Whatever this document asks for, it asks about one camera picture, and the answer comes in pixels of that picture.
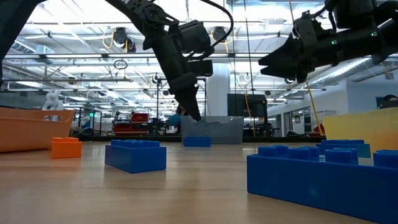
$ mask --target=orange toy block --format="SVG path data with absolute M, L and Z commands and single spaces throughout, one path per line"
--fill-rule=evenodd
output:
M 52 138 L 51 159 L 81 158 L 82 143 L 77 138 Z

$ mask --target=wooden table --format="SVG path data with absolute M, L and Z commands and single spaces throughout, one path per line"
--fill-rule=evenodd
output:
M 167 171 L 143 174 L 105 167 L 104 145 L 84 143 L 81 160 L 0 154 L 0 223 L 369 223 L 248 194 L 246 156 L 258 144 L 164 144 Z

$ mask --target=wall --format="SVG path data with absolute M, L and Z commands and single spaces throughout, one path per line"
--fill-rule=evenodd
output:
M 388 94 L 398 95 L 398 82 L 391 83 L 353 83 L 347 85 L 348 111 L 360 113 L 376 110 L 376 97 Z
M 348 97 L 347 97 L 347 82 L 341 81 L 338 85 L 328 86 L 326 91 L 313 92 L 315 107 L 317 111 L 331 110 L 336 111 L 337 114 L 348 113 Z M 287 105 L 272 106 L 268 109 L 268 116 L 283 114 L 293 110 L 311 107 L 313 111 L 311 99 L 308 94 L 305 95 L 304 100 L 289 100 Z
M 0 93 L 0 106 L 31 109 L 36 106 L 41 108 L 44 103 L 45 95 L 27 93 L 27 97 L 24 97 L 19 93 Z

